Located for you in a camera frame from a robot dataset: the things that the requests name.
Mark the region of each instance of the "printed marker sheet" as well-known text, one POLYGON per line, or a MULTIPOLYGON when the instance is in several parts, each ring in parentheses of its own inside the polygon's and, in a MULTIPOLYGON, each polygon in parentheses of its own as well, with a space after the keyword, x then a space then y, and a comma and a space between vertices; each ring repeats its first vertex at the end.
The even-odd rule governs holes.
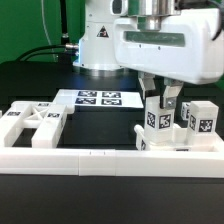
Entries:
POLYGON ((143 108, 138 92, 59 90, 53 103, 95 107, 143 108))

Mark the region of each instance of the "black table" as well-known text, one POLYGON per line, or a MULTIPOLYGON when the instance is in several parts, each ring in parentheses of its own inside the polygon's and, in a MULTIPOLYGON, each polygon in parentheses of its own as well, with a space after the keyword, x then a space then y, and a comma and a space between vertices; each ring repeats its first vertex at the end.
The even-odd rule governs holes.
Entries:
MULTIPOLYGON (((3 63, 0 109, 16 100, 52 101, 59 89, 139 90, 135 72, 99 79, 72 70, 56 63, 3 63)), ((181 101, 196 99, 220 106, 217 130, 223 136, 223 92, 215 85, 186 85, 177 111, 181 101)), ((143 118, 141 109, 77 107, 59 147, 135 150, 133 127, 143 118)), ((181 123, 178 115, 176 121, 181 123)), ((25 136, 32 134, 25 130, 15 146, 29 147, 25 136)), ((3 224, 219 224, 224 179, 0 175, 0 202, 3 224)))

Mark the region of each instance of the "white block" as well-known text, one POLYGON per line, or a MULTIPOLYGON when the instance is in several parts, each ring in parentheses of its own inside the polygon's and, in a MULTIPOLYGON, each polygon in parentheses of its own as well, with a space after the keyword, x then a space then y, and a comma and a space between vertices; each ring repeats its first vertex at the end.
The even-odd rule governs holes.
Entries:
POLYGON ((115 176, 115 150, 89 150, 80 153, 80 176, 115 176))
POLYGON ((192 101, 187 128, 189 145, 213 145, 218 107, 209 101, 192 101))
POLYGON ((78 175, 79 152, 69 149, 0 150, 1 174, 78 175))
POLYGON ((174 128, 172 142, 176 144, 183 144, 186 142, 187 138, 187 128, 174 128))
POLYGON ((56 148, 66 122, 66 106, 51 105, 32 138, 33 148, 56 148))
POLYGON ((224 153, 116 151, 116 155, 116 176, 224 177, 224 153))
POLYGON ((31 106, 13 105, 0 119, 0 146, 11 147, 23 131, 22 121, 31 114, 31 106))
POLYGON ((149 150, 148 142, 144 136, 144 129, 140 125, 135 126, 136 132, 136 148, 139 151, 147 151, 149 150))
POLYGON ((215 144, 213 146, 213 151, 224 153, 224 142, 218 134, 216 134, 216 141, 215 141, 215 144))
POLYGON ((162 143, 170 141, 174 121, 174 110, 161 109, 160 97, 146 99, 144 136, 147 141, 162 143))
POLYGON ((32 105, 35 107, 40 107, 40 108, 48 108, 51 106, 51 102, 38 102, 38 101, 14 101, 12 103, 12 106, 15 106, 17 104, 28 104, 28 105, 32 105))

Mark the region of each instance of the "cube with marker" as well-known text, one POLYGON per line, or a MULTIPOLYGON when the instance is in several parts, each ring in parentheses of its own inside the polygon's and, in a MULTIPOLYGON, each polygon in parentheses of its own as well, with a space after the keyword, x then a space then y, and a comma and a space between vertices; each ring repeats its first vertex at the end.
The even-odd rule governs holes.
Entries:
POLYGON ((174 109, 161 109, 159 97, 146 99, 144 135, 153 143, 167 142, 172 139, 174 109))
POLYGON ((210 101, 192 101, 187 127, 190 145, 209 145, 215 141, 218 107, 210 101))

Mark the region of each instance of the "black and white pattern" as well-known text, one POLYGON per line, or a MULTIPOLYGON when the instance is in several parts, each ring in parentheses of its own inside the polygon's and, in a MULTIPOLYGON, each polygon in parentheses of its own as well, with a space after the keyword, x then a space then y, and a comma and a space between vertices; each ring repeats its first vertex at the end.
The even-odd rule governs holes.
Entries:
POLYGON ((156 115, 148 112, 147 124, 153 128, 156 126, 156 115))
POLYGON ((189 149, 176 149, 177 152, 189 152, 189 149))
POLYGON ((184 117, 184 113, 185 113, 185 108, 182 107, 182 110, 181 110, 181 117, 184 117))
POLYGON ((190 117, 190 109, 187 109, 187 113, 186 113, 186 119, 188 120, 190 117))
POLYGON ((142 144, 141 144, 141 150, 145 151, 146 150, 146 144, 145 142, 142 140, 142 144))
POLYGON ((39 103, 38 107, 48 107, 49 103, 39 103))
POLYGON ((81 104, 81 105, 94 105, 96 104, 96 99, 95 98, 77 98, 75 101, 76 104, 81 104))
POLYGON ((102 99, 102 105, 114 105, 114 106, 121 106, 122 105, 122 101, 121 100, 117 100, 117 99, 102 99))
POLYGON ((195 131, 195 127, 196 127, 196 118, 191 115, 190 117, 190 121, 189 121, 189 127, 195 131))
POLYGON ((13 112, 13 111, 10 111, 7 116, 19 116, 21 114, 21 112, 13 112))
POLYGON ((212 132, 213 120, 200 120, 198 132, 212 132))
POLYGON ((60 114, 58 114, 58 113, 49 113, 49 114, 47 115, 47 117, 58 118, 58 117, 60 117, 60 114))
POLYGON ((97 92, 96 91, 79 91, 78 96, 97 97, 97 92))
POLYGON ((121 98, 120 92, 103 92, 102 97, 107 98, 121 98))
POLYGON ((106 38, 109 38, 105 26, 103 26, 103 27, 101 28, 100 32, 97 34, 97 37, 104 37, 104 38, 106 37, 106 38))
POLYGON ((159 129, 169 128, 171 125, 171 114, 159 117, 159 129))

